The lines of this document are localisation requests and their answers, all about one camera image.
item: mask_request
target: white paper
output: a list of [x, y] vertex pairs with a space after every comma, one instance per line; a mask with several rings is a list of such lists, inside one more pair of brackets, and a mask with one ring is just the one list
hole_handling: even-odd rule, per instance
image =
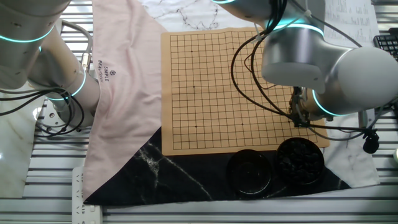
[[[373, 47], [373, 38], [380, 35], [371, 0], [326, 0], [325, 21], [364, 47]], [[331, 44], [356, 47], [351, 41], [325, 26], [325, 40]]]
[[[326, 122], [327, 126], [358, 127], [358, 114], [335, 117]], [[353, 133], [339, 130], [327, 130], [331, 138], [348, 138]], [[325, 166], [351, 188], [380, 184], [379, 176], [372, 155], [363, 151], [365, 140], [362, 137], [349, 141], [330, 141], [323, 157]]]

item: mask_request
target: wooden go board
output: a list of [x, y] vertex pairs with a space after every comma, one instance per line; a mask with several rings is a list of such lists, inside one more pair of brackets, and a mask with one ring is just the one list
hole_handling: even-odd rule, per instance
[[[329, 146], [305, 128], [295, 128], [286, 117], [266, 111], [242, 97], [230, 74], [236, 49], [256, 35], [250, 28], [162, 34], [162, 153], [166, 156], [276, 150], [292, 137]], [[234, 74], [242, 91], [271, 108], [257, 89], [244, 59], [254, 44], [243, 48]], [[263, 45], [254, 61], [267, 96], [287, 111], [292, 87], [274, 86], [261, 77]], [[323, 125], [323, 120], [314, 122]], [[327, 135], [324, 129], [318, 132]]]

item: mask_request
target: white marble surface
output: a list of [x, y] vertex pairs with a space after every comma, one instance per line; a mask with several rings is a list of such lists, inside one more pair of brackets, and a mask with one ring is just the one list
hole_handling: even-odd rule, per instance
[[[146, 11], [169, 32], [253, 27], [253, 23], [232, 16], [210, 0], [139, 0]], [[333, 0], [326, 0], [329, 5]], [[331, 126], [358, 127], [358, 114], [337, 117]], [[333, 138], [347, 138], [350, 133], [328, 130]], [[379, 184], [371, 155], [362, 149], [364, 140], [332, 141], [325, 149], [326, 166], [351, 187]]]
[[[19, 90], [31, 89], [25, 84]], [[0, 98], [16, 96], [0, 93]], [[20, 198], [24, 193], [33, 149], [34, 114], [43, 105], [43, 100], [41, 97], [19, 111], [0, 116], [0, 198]], [[25, 101], [0, 101], [0, 111], [9, 111]]]

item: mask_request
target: power strip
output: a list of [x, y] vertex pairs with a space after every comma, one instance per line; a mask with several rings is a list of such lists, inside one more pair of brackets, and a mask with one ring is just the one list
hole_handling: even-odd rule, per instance
[[72, 171], [72, 224], [102, 224], [101, 207], [83, 204], [83, 167]]

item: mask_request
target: black cable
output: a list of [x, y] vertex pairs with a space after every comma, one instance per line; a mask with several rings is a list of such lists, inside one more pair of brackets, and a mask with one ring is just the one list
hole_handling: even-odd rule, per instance
[[1, 113], [0, 113], [0, 116], [4, 116], [4, 115], [7, 115], [7, 114], [11, 114], [11, 113], [13, 113], [13, 112], [19, 111], [20, 109], [22, 109], [23, 107], [25, 107], [25, 106], [28, 105], [29, 103], [31, 103], [31, 102], [33, 102], [33, 101], [39, 99], [41, 96], [44, 96], [44, 95], [46, 95], [46, 94], [47, 94], [47, 93], [40, 93], [39, 95], [37, 95], [37, 96], [33, 97], [32, 99], [26, 101], [25, 103], [23, 103], [22, 105], [18, 106], [17, 108], [14, 108], [14, 109], [9, 110], [9, 111], [6, 111], [6, 112], [1, 112]]
[[32, 93], [29, 95], [24, 95], [24, 96], [18, 96], [18, 97], [12, 97], [12, 98], [0, 98], [0, 101], [12, 101], [12, 100], [23, 100], [32, 96], [39, 95], [41, 93], [51, 93], [53, 90], [44, 90], [44, 91], [37, 91], [36, 93]]
[[[303, 12], [305, 12], [306, 10], [296, 1], [296, 0], [291, 0], [293, 4], [295, 4], [300, 10], [302, 10]], [[337, 29], [336, 27], [334, 27], [333, 25], [315, 17], [314, 15], [311, 15], [312, 18], [314, 18], [316, 21], [322, 23], [323, 25], [333, 29], [334, 31], [336, 31], [337, 33], [341, 34], [343, 37], [347, 38], [349, 41], [351, 41], [352, 43], [354, 43], [355, 45], [357, 45], [358, 47], [362, 47], [362, 45], [360, 43], [358, 43], [356, 40], [354, 40], [352, 37], [350, 37], [349, 35], [345, 34], [343, 31]]]
[[256, 85], [257, 85], [259, 91], [261, 92], [261, 94], [263, 95], [263, 97], [269, 102], [269, 104], [271, 104], [271, 105], [272, 105], [277, 111], [279, 111], [283, 116], [285, 116], [285, 117], [287, 117], [287, 118], [290, 118], [290, 116], [289, 116], [287, 113], [285, 113], [284, 111], [282, 111], [277, 105], [275, 105], [274, 102], [272, 102], [272, 100], [270, 100], [270, 99], [268, 98], [268, 96], [266, 95], [266, 93], [262, 90], [261, 85], [260, 85], [260, 82], [259, 82], [259, 80], [258, 80], [257, 77], [256, 77], [256, 73], [254, 72], [254, 57], [255, 57], [257, 48], [260, 46], [261, 42], [262, 42], [262, 40], [256, 43], [256, 45], [255, 45], [254, 48], [253, 48], [252, 54], [251, 54], [250, 68], [251, 68], [252, 77], [253, 77], [254, 82], [256, 83]]
[[83, 122], [84, 122], [84, 120], [85, 120], [85, 111], [84, 111], [83, 107], [81, 106], [81, 104], [79, 103], [79, 101], [77, 101], [77, 100], [75, 99], [75, 97], [71, 96], [71, 98], [74, 100], [74, 102], [77, 104], [77, 106], [79, 107], [79, 109], [80, 109], [80, 111], [81, 111], [81, 120], [80, 120], [80, 122], [76, 125], [76, 127], [72, 128], [71, 130], [69, 130], [69, 131], [67, 131], [67, 132], [65, 132], [65, 133], [62, 133], [62, 134], [68, 134], [68, 133], [71, 133], [71, 132], [74, 131], [74, 130], [77, 130], [77, 129], [81, 126], [81, 124], [83, 124]]
[[[281, 7], [280, 9], [275, 9], [275, 8], [274, 8], [274, 7], [275, 7], [275, 2], [277, 3], [277, 0], [274, 0], [274, 1], [273, 1], [273, 4], [272, 4], [272, 5], [273, 5], [273, 10], [272, 10], [272, 14], [271, 14], [271, 15], [275, 15], [276, 18], [275, 18], [274, 20], [272, 20], [271, 24], [268, 23], [267, 29], [264, 30], [264, 31], [262, 31], [262, 32], [260, 32], [259, 35], [267, 35], [267, 34], [271, 33], [271, 32], [274, 30], [274, 28], [278, 25], [278, 23], [280, 22], [280, 20], [282, 19], [283, 13], [284, 13], [285, 8], [286, 8], [286, 5], [287, 5], [287, 0], [284, 0], [283, 2], [281, 2], [282, 7]], [[232, 59], [232, 61], [231, 61], [231, 79], [232, 79], [232, 82], [233, 82], [235, 88], [237, 89], [237, 91], [238, 91], [243, 97], [245, 97], [245, 99], [249, 100], [251, 103], [254, 103], [255, 105], [257, 105], [257, 106], [259, 106], [259, 107], [261, 107], [261, 108], [263, 108], [263, 109], [265, 109], [265, 110], [267, 110], [267, 111], [270, 111], [270, 112], [279, 114], [279, 115], [281, 115], [281, 116], [287, 116], [287, 114], [286, 114], [285, 112], [283, 112], [281, 109], [278, 109], [278, 111], [275, 111], [275, 110], [273, 110], [273, 109], [267, 108], [267, 107], [265, 107], [265, 106], [263, 106], [263, 105], [261, 105], [261, 104], [255, 102], [254, 100], [250, 99], [250, 97], [246, 96], [246, 95], [239, 89], [238, 84], [236, 83], [236, 80], [235, 80], [235, 77], [234, 77], [234, 64], [235, 64], [235, 61], [236, 61], [236, 57], [238, 56], [238, 54], [240, 53], [240, 51], [242, 50], [242, 48], [245, 47], [248, 43], [252, 42], [254, 39], [256, 39], [256, 37], [257, 37], [257, 35], [254, 36], [254, 37], [251, 37], [249, 40], [245, 41], [245, 43], [243, 43], [243, 44], [236, 50], [236, 52], [235, 52], [235, 54], [234, 54], [234, 57], [233, 57], [233, 59]], [[275, 104], [273, 104], [273, 102], [272, 102], [271, 100], [269, 100], [269, 103], [272, 104], [275, 108], [277, 108], [277, 106], [276, 106]]]
[[276, 17], [276, 13], [278, 11], [277, 0], [271, 0], [270, 3], [271, 3], [271, 15], [269, 17], [266, 30], [269, 30], [269, 26], [271, 25], [271, 22], [273, 22], [274, 18]]
[[85, 53], [90, 53], [91, 52], [91, 48], [93, 47], [93, 38], [92, 38], [92, 36], [90, 35], [90, 33], [86, 29], [82, 28], [81, 26], [79, 26], [76, 23], [68, 22], [66, 20], [62, 20], [62, 25], [67, 26], [69, 28], [72, 28], [74, 30], [80, 31], [82, 34], [84, 34], [87, 37], [87, 40], [88, 40], [87, 48], [86, 48]]
[[344, 131], [344, 130], [339, 130], [339, 131], [344, 132], [344, 133], [355, 133], [355, 132], [358, 132], [358, 131]]
[[[68, 105], [68, 109], [69, 109], [69, 118], [68, 118], [68, 121], [65, 123], [65, 125], [63, 126], [63, 128], [62, 128], [60, 131], [58, 131], [57, 133], [51, 133], [51, 135], [49, 135], [49, 136], [41, 136], [41, 135], [35, 134], [35, 135], [34, 135], [35, 137], [43, 137], [43, 138], [52, 137], [52, 136], [56, 136], [56, 135], [62, 134], [62, 132], [64, 132], [64, 131], [67, 130], [67, 128], [68, 128], [70, 122], [72, 121], [72, 106], [71, 106], [71, 103], [68, 102], [68, 97], [67, 97], [67, 96], [62, 96], [62, 97], [63, 97], [63, 100], [65, 101], [65, 103]], [[36, 126], [36, 127], [39, 128], [41, 131], [47, 132], [46, 130], [42, 129], [42, 128], [39, 127], [39, 126]]]
[[[279, 18], [279, 19], [282, 18], [282, 15], [283, 15], [283, 13], [278, 14], [278, 18]], [[267, 35], [267, 34], [271, 33], [272, 30], [274, 29], [274, 27], [279, 23], [279, 22], [275, 22], [275, 21], [273, 21], [273, 23], [271, 23], [271, 25], [269, 25], [269, 29], [262, 31], [259, 35], [264, 35], [264, 34]], [[259, 47], [259, 45], [261, 44], [261, 42], [264, 40], [265, 37], [262, 37], [261, 41], [259, 41], [259, 42], [256, 44], [256, 46], [253, 48], [252, 54], [249, 55], [249, 56], [245, 59], [244, 64], [245, 64], [246, 68], [252, 73], [253, 79], [254, 79], [254, 81], [256, 82], [256, 85], [257, 85], [257, 87], [259, 88], [259, 90], [262, 92], [263, 96], [268, 100], [268, 102], [269, 102], [270, 104], [273, 105], [273, 107], [274, 107], [277, 111], [272, 110], [272, 109], [270, 109], [270, 108], [266, 108], [265, 106], [263, 106], [263, 105], [261, 105], [261, 104], [255, 102], [254, 100], [250, 99], [248, 96], [246, 96], [246, 95], [239, 89], [239, 87], [238, 87], [238, 85], [237, 85], [237, 83], [236, 83], [236, 81], [235, 81], [235, 79], [234, 79], [233, 68], [234, 68], [234, 63], [235, 63], [236, 57], [237, 57], [238, 54], [240, 53], [241, 49], [242, 49], [244, 46], [246, 46], [248, 43], [250, 43], [251, 41], [253, 41], [254, 39], [256, 39], [256, 37], [257, 37], [257, 36], [251, 37], [249, 40], [247, 40], [245, 43], [243, 43], [243, 44], [239, 47], [239, 49], [235, 52], [235, 54], [234, 54], [234, 57], [233, 57], [232, 62], [231, 62], [231, 78], [232, 78], [233, 84], [234, 84], [235, 88], [237, 89], [237, 91], [238, 91], [243, 97], [245, 97], [247, 100], [249, 100], [251, 103], [254, 103], [256, 106], [260, 106], [261, 108], [264, 108], [265, 110], [271, 111], [271, 112], [276, 113], [276, 114], [279, 114], [279, 115], [281, 115], [281, 116], [286, 116], [286, 117], [288, 117], [289, 119], [293, 120], [293, 118], [291, 118], [291, 117], [290, 117], [289, 115], [287, 115], [285, 112], [281, 111], [281, 109], [278, 108], [275, 104], [273, 104], [273, 102], [266, 96], [266, 94], [265, 94], [265, 93], [263, 92], [263, 90], [262, 90], [262, 86], [259, 85], [258, 79], [257, 79], [256, 74], [255, 74], [255, 72], [254, 72], [254, 56], [255, 56], [255, 54], [256, 54], [257, 48]], [[249, 57], [251, 57], [251, 68], [248, 68], [248, 66], [247, 66], [246, 63], [245, 63], [246, 60], [247, 60]], [[369, 128], [351, 128], [351, 127], [320, 126], [320, 125], [316, 125], [316, 124], [306, 123], [306, 122], [303, 122], [303, 121], [301, 121], [301, 120], [294, 120], [294, 122], [299, 123], [299, 124], [300, 124], [301, 126], [303, 126], [303, 127], [323, 128], [323, 129], [336, 129], [336, 130], [349, 130], [349, 131], [357, 131], [357, 132], [361, 132], [361, 133], [364, 133], [365, 131], [369, 131]]]
[[[244, 59], [243, 64], [244, 64], [244, 66], [249, 70], [249, 72], [252, 72], [251, 69], [250, 69], [250, 68], [248, 67], [248, 65], [246, 64], [246, 62], [247, 62], [247, 60], [249, 59], [250, 56], [251, 56], [251, 54], [249, 54], [249, 56], [247, 56], [247, 57]], [[277, 85], [272, 85], [272, 86], [267, 87], [267, 88], [261, 86], [261, 88], [262, 88], [263, 90], [269, 90], [270, 88], [273, 88], [273, 87], [275, 87], [275, 86], [277, 86]]]

